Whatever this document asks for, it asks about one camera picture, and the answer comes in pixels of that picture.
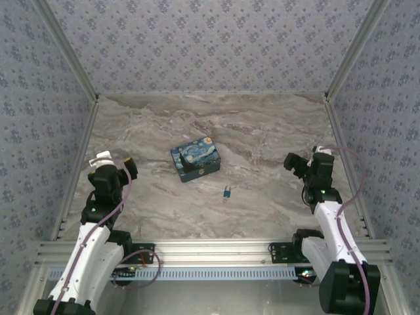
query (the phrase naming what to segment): wall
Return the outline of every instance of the wall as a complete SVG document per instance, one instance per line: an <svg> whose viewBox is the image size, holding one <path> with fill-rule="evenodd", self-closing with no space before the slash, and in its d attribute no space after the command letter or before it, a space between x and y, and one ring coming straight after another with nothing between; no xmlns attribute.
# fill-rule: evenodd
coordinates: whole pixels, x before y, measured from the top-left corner
<svg viewBox="0 0 420 315"><path fill-rule="evenodd" d="M389 239L420 314L420 3L392 1L334 100L348 146L367 167L378 237Z"/></svg>
<svg viewBox="0 0 420 315"><path fill-rule="evenodd" d="M325 91L371 0L49 0L99 93Z"/></svg>
<svg viewBox="0 0 420 315"><path fill-rule="evenodd" d="M13 314L91 105L32 2L0 1L0 12L0 314Z"/></svg>

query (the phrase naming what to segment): marble surface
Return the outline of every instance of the marble surface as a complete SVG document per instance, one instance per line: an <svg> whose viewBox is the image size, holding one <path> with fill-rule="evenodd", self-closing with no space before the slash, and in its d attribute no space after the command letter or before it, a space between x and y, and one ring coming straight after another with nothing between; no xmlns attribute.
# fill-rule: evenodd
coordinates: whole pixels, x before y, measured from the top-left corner
<svg viewBox="0 0 420 315"><path fill-rule="evenodd" d="M220 171L181 183L170 149L211 137ZM301 180L283 168L289 152L308 158L314 145L335 144L319 96L295 94L162 94L102 96L82 166L65 240L74 240L92 190L87 161L109 150L132 156L138 179L116 229L134 239L289 238L297 228L317 228L301 201ZM336 155L333 186L344 200L350 188ZM232 195L223 203L226 185ZM361 232L354 206L346 210Z"/></svg>

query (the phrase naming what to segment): painted tin box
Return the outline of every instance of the painted tin box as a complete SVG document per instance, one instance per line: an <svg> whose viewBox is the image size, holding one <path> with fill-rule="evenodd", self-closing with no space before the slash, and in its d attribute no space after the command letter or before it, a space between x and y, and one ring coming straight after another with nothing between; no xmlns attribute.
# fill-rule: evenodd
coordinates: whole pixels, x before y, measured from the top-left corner
<svg viewBox="0 0 420 315"><path fill-rule="evenodd" d="M221 157L213 141L199 139L171 150L181 182L189 182L221 169Z"/></svg>

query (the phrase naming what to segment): blue floral wallpaper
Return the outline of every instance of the blue floral wallpaper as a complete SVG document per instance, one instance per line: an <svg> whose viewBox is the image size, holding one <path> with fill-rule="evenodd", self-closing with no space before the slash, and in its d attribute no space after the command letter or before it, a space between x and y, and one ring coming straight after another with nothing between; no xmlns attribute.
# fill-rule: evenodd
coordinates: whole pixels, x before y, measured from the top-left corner
<svg viewBox="0 0 420 315"><path fill-rule="evenodd" d="M49 0L98 93L325 91L371 0Z"/></svg>
<svg viewBox="0 0 420 315"><path fill-rule="evenodd" d="M0 314L14 314L91 105L32 2L0 12Z"/></svg>
<svg viewBox="0 0 420 315"><path fill-rule="evenodd" d="M392 1L338 96L347 144L367 167L364 190L420 314L420 2Z"/></svg>

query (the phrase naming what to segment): metal beam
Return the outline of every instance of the metal beam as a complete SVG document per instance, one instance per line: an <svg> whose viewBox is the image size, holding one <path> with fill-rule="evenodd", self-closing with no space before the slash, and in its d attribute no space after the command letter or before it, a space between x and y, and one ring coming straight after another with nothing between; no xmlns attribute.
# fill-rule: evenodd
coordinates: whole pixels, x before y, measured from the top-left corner
<svg viewBox="0 0 420 315"><path fill-rule="evenodd" d="M347 147L346 140L344 138L343 131L340 128L339 118L337 116L337 113L335 112L334 106L331 105L330 101L327 100L325 102L325 107L327 109L328 118L331 123L331 127L333 129L333 134L335 137L335 141L337 142L337 145ZM356 171L354 170L351 155L350 153L344 150L340 150L340 155L343 161L344 170L347 175L348 184L350 185L350 190L354 196L355 193L359 189L359 180L356 175ZM372 222L370 221L368 207L366 206L363 195L360 194L358 198L354 200L354 203L359 212L359 215L363 216L364 218L364 222L366 224L366 229L369 234L369 237L375 238L375 231L374 231Z"/></svg>
<svg viewBox="0 0 420 315"><path fill-rule="evenodd" d="M50 31L52 38L60 48L64 58L67 60L70 69L72 69L74 75L79 81L81 88L85 91L87 97L94 101L96 99L95 89L93 88L89 77L83 69L83 66L77 58L76 53L70 45L66 35L64 35L63 29L55 17L53 10L51 10L51 7L46 2L46 0L33 0L32 2L35 5L39 15L42 17L45 26Z"/></svg>
<svg viewBox="0 0 420 315"><path fill-rule="evenodd" d="M57 240L58 233L60 232L60 227L63 222L63 219L67 217L70 206L72 205L72 200L74 193L76 191L77 182L79 181L81 165L83 159L85 158L87 145L89 144L89 139L91 137L93 124L95 122L96 113L98 112L98 102L95 101L91 111L89 112L89 118L83 132L79 150L76 153L75 161L70 173L70 178L67 183L66 190L64 192L63 199L61 201L60 209L58 210L57 218L52 228L51 240Z"/></svg>
<svg viewBox="0 0 420 315"><path fill-rule="evenodd" d="M356 238L361 252L371 264L390 264L392 259L385 240ZM154 243L156 253L166 267L258 267L310 266L306 264L272 264L268 245L290 240L213 239L213 240L133 240ZM48 241L39 246L35 265L63 267L74 249L74 241Z"/></svg>
<svg viewBox="0 0 420 315"><path fill-rule="evenodd" d="M335 72L335 75L329 84L327 89L329 100L333 100L337 95L341 85L346 80L350 70L362 52L366 42L370 38L370 35L374 31L376 24L382 17L382 14L389 3L390 0L373 0L371 6L366 12L362 24L358 28L356 35L353 37L353 40L350 43L338 70Z"/></svg>

